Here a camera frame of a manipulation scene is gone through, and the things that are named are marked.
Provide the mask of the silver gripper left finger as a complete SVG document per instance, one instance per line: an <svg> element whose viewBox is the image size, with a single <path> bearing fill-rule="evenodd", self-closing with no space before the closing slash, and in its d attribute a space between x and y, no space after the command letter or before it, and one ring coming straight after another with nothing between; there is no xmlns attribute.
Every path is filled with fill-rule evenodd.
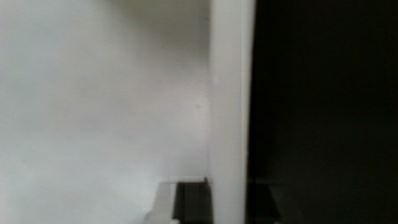
<svg viewBox="0 0 398 224"><path fill-rule="evenodd" d="M145 224L207 224L207 179L162 182Z"/></svg>

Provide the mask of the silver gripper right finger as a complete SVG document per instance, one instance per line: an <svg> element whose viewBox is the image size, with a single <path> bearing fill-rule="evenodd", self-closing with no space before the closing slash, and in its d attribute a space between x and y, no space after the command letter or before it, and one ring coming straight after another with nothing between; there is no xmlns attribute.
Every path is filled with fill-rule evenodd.
<svg viewBox="0 0 398 224"><path fill-rule="evenodd" d="M255 224L281 224L281 212L265 183L255 185L255 193Z"/></svg>

